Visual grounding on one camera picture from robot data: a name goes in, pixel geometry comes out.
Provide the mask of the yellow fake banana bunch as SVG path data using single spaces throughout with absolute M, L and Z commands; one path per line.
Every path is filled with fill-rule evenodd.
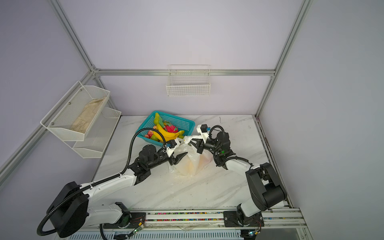
M 156 132 L 156 130 L 162 134 L 162 136 L 165 138 L 166 142 L 169 140 L 175 140 L 176 138 L 182 138 L 182 135 L 185 133 L 185 131 L 179 131 L 177 133 L 170 133 L 170 132 L 167 132 L 166 130 L 162 129 L 161 125 L 155 125 L 155 128 L 153 130 L 153 134 L 161 143 L 163 142 L 163 139 L 162 139 L 161 135 L 158 132 Z

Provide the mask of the pink fake dragon fruit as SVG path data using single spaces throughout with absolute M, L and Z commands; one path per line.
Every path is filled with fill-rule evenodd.
M 179 132 L 178 128 L 176 126 L 173 126 L 173 125 L 165 125 L 165 130 L 168 133 L 177 133 L 177 132 Z

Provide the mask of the white lemon print plastic bag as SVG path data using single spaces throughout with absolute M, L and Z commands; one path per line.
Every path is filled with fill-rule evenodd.
M 170 173 L 180 176 L 194 176 L 213 160 L 213 156 L 208 150 L 203 150 L 203 153 L 199 154 L 197 149 L 192 145 L 192 139 L 202 140 L 203 138 L 197 135 L 185 136 L 183 139 L 177 138 L 180 145 L 174 151 L 174 155 L 179 155 L 184 152 L 186 152 L 187 155 L 176 165 L 171 166 L 168 164 Z

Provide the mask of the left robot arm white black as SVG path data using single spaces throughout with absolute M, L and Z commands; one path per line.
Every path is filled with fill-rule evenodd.
M 186 152 L 174 155 L 179 145 L 175 140 L 167 142 L 160 150 L 154 145 L 146 145 L 135 161 L 121 173 L 87 184 L 66 184 L 48 208 L 37 234 L 47 236 L 57 233 L 59 237 L 66 238 L 84 226 L 110 224 L 123 229 L 141 224 L 143 214 L 132 215 L 124 203 L 107 201 L 106 198 L 143 182 L 151 175 L 151 169 L 163 163 L 177 165 L 187 155 Z

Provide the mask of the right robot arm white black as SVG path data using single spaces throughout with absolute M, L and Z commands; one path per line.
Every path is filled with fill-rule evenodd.
M 227 227 L 264 226 L 262 212 L 286 200 L 288 194 L 270 163 L 253 165 L 237 156 L 231 149 L 230 135 L 220 125 L 197 127 L 198 135 L 187 136 L 184 143 L 196 148 L 197 153 L 210 152 L 217 167 L 233 171 L 247 179 L 251 197 L 237 206 L 236 211 L 224 212 Z

